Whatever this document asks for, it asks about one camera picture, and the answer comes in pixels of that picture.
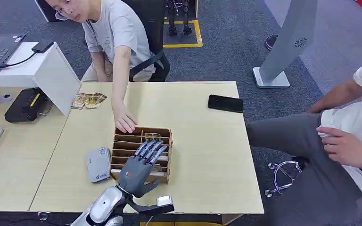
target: gray carpet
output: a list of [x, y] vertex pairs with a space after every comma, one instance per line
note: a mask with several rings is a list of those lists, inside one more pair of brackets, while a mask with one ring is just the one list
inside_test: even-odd
[[[245, 121], [301, 113], [322, 96], [313, 78], [300, 59], [286, 69], [291, 87], [288, 89], [258, 89], [251, 71], [259, 66], [268, 50], [263, 40], [279, 31], [275, 19], [263, 0], [199, 1], [199, 24], [202, 48], [166, 49], [171, 64], [168, 81], [237, 81], [239, 95], [244, 100]], [[56, 41], [66, 58], [81, 76], [90, 64], [87, 49], [82, 45], [83, 31], [77, 23], [67, 21], [46, 23], [34, 1], [0, 1], [0, 33], [28, 32]], [[252, 150], [259, 185], [263, 191], [271, 187], [271, 172], [266, 165], [289, 156], [276, 151]], [[263, 197], [267, 208], [267, 198]], [[0, 213], [0, 218], [36, 218], [31, 213]], [[51, 221], [68, 223], [76, 215], [56, 214]], [[255, 216], [245, 216], [234, 225], [250, 225]], [[0, 226], [45, 225], [35, 222], [5, 223]]]
[[[264, 0], [282, 25], [291, 0]], [[362, 7], [353, 0], [318, 0], [313, 44], [301, 59], [327, 93], [362, 65]]]

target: robotic finger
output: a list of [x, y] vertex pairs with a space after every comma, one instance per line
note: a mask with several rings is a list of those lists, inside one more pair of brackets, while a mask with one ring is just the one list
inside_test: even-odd
[[138, 147], [138, 149], [135, 151], [134, 156], [138, 156], [138, 154], [141, 152], [141, 150], [142, 150], [147, 144], [148, 144], [147, 141], [145, 141], [144, 143], [142, 143], [142, 144]]
[[159, 158], [159, 156], [167, 149], [167, 146], [162, 146], [155, 154], [155, 156], [152, 157], [152, 159], [149, 161], [151, 165], [154, 165]]
[[150, 141], [140, 152], [138, 155], [140, 158], [143, 158], [143, 156], [146, 154], [146, 152], [149, 150], [149, 148], [155, 143], [155, 141]]
[[153, 152], [163, 143], [163, 140], [159, 140], [156, 142], [156, 144], [150, 149], [150, 151], [147, 153], [146, 156], [144, 156], [145, 160], [148, 161], [148, 159], [152, 156]]

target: beige table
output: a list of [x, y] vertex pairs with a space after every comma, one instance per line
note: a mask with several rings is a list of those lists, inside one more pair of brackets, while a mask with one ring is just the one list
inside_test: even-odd
[[[16, 97], [20, 88], [0, 88]], [[66, 122], [53, 107], [33, 123], [12, 124], [4, 114], [11, 103], [0, 104], [0, 211], [29, 210], [42, 176]]]
[[[111, 83], [81, 91], [111, 96]], [[130, 83], [125, 103], [143, 127], [173, 132], [171, 177], [138, 204], [171, 195], [175, 213], [263, 214], [243, 115], [207, 108], [210, 94], [238, 97], [235, 82]], [[112, 147], [110, 101], [95, 110], [72, 109], [30, 211], [82, 212], [114, 180], [92, 184], [85, 154]], [[127, 206], [128, 213], [135, 211]]]

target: man's arm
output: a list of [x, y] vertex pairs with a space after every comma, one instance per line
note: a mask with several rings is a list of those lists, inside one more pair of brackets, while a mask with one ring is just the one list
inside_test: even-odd
[[98, 76], [98, 82], [107, 82], [107, 76], [105, 72], [105, 56], [103, 52], [91, 53], [92, 62], [96, 75]]
[[116, 128], [122, 132], [132, 133], [137, 121], [128, 112], [124, 105], [124, 96], [128, 86], [130, 74], [131, 49], [128, 46], [118, 46], [115, 48], [113, 59], [113, 90], [112, 109], [115, 116]]
[[362, 87], [353, 79], [349, 79], [332, 89], [306, 112], [320, 113], [322, 110], [347, 104], [359, 97], [362, 97]]
[[322, 143], [331, 160], [362, 169], [361, 140], [353, 134], [334, 128], [320, 127], [317, 131], [328, 134], [322, 139]]

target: wooden card holder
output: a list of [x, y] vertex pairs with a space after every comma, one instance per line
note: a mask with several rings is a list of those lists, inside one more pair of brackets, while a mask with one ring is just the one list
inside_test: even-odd
[[137, 148], [145, 141], [145, 133], [160, 134], [160, 139], [163, 140], [163, 145], [168, 148], [162, 153], [162, 157], [156, 162], [154, 170], [147, 178], [146, 182], [152, 181], [154, 178], [159, 178], [160, 183], [167, 183], [170, 177], [170, 162], [171, 151], [173, 147], [172, 134], [170, 129], [159, 128], [145, 128], [136, 127], [133, 133], [123, 133], [116, 129], [115, 137], [113, 140], [112, 160], [110, 164], [111, 175], [116, 179], [118, 172], [114, 170], [121, 170], [128, 160], [134, 154]]

